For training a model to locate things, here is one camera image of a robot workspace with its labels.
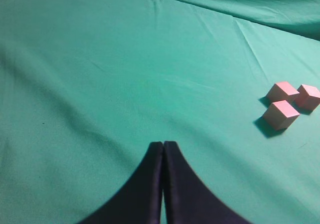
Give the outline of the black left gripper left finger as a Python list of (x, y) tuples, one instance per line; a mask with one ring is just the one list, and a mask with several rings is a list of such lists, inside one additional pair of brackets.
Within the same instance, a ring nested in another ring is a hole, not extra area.
[(150, 143), (121, 189), (80, 223), (160, 223), (163, 148), (161, 142)]

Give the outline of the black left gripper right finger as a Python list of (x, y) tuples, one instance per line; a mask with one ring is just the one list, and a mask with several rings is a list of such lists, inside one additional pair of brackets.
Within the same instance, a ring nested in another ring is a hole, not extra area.
[(167, 223), (249, 223), (205, 186), (175, 141), (166, 141), (163, 146)]

